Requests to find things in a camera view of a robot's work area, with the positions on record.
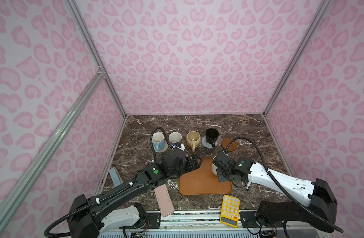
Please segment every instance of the mug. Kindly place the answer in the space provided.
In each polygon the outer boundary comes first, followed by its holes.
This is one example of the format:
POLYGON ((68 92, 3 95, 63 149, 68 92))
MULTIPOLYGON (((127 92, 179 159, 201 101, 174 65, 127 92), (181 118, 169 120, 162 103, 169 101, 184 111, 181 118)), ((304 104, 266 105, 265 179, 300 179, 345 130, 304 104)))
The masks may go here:
POLYGON ((156 151, 161 151, 165 147, 165 136, 161 132, 154 133, 152 141, 156 151))
POLYGON ((211 146, 215 147, 215 142, 218 139, 219 132, 217 129, 209 128, 206 130, 206 142, 211 144, 211 146))
POLYGON ((172 132, 169 135, 169 141, 174 144, 182 140, 182 135, 179 132, 172 132))
POLYGON ((202 137, 196 131, 190 131, 186 136, 186 143, 191 147, 191 149, 193 149, 193 152, 195 152, 195 149, 200 146, 201 142, 202 137))

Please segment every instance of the coaster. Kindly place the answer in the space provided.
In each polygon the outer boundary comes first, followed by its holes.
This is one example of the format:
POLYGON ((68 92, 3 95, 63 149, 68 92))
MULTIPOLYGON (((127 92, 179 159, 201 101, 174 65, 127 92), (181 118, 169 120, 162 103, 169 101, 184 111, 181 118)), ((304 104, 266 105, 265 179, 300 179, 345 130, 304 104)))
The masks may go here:
MULTIPOLYGON (((224 150, 226 150, 227 148, 227 145, 230 143, 230 141, 232 141, 231 138, 225 138, 224 140, 222 140, 222 147, 224 150)), ((230 145, 228 151, 229 152, 232 152, 232 151, 235 151, 238 147, 238 144, 236 141, 232 142, 232 144, 230 145)))
POLYGON ((207 141, 206 141, 206 136, 204 136, 203 138, 202 138, 202 145, 204 146, 204 147, 206 147, 206 148, 209 148, 209 149, 211 149, 213 146, 211 145, 211 144, 208 144, 207 143, 207 141))
POLYGON ((160 150, 160 151, 157 151, 156 150, 156 148, 153 146, 153 148, 154 148, 154 151, 156 151, 156 153, 162 153, 162 152, 165 152, 167 149, 168 149, 168 144, 165 142, 165 146, 163 147, 163 149, 162 150, 160 150))

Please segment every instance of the white mug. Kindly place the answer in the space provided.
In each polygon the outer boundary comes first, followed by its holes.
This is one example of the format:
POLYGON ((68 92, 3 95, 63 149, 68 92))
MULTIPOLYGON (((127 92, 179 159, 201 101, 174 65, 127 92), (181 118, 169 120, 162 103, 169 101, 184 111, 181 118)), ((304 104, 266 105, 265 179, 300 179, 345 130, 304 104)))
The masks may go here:
POLYGON ((172 132, 169 135, 169 141, 174 144, 182 140, 182 135, 179 132, 172 132))
POLYGON ((165 147, 165 136, 161 132, 154 133, 152 141, 156 151, 161 151, 165 147))

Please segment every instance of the black mug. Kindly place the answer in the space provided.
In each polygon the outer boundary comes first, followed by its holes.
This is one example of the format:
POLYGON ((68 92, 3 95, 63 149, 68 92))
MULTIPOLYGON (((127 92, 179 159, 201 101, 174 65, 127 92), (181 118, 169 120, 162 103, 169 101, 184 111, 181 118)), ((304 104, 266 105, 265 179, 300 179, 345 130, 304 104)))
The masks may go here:
POLYGON ((215 142, 218 139, 219 132, 217 129, 209 128, 206 130, 206 142, 211 144, 211 146, 215 147, 215 142))

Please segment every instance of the brown marble surface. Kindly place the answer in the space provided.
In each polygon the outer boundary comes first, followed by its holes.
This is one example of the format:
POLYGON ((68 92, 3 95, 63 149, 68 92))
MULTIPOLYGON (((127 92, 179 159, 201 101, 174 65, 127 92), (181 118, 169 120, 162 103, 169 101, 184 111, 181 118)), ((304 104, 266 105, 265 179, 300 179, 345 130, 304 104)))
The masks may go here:
MULTIPOLYGON (((208 128, 215 128, 219 131, 218 142, 224 138, 246 136, 253 139, 264 154, 268 167, 285 173, 283 161, 276 149, 272 137, 261 115, 169 115, 169 116, 129 116, 118 145, 111 167, 116 167, 123 181, 132 178, 136 170, 141 170, 152 160, 152 153, 149 145, 149 136, 152 128, 161 126, 167 134, 178 131, 182 134, 182 141, 185 142, 189 131, 198 131, 203 137, 208 128)), ((261 162, 257 151, 245 140, 238 140, 238 148, 229 155, 237 160, 240 156, 248 157, 261 162)), ((215 149, 199 147, 196 153, 202 158, 212 158, 216 152, 223 150, 221 146, 215 149)), ((157 153, 157 159, 162 159, 167 152, 157 153)), ((103 191, 113 188, 113 183, 108 175, 103 191)), ((190 195, 184 196, 178 190, 178 179, 168 181, 167 188, 175 210, 206 210, 220 209, 223 195, 190 195)), ((262 185, 252 184, 250 191, 245 188, 233 187, 229 194, 238 197, 241 201, 240 209, 257 209, 260 202, 268 200, 272 202, 286 201, 287 198, 262 185)), ((122 207, 127 207, 134 202, 141 202, 145 209, 159 210, 158 203, 153 191, 142 194, 122 207)))

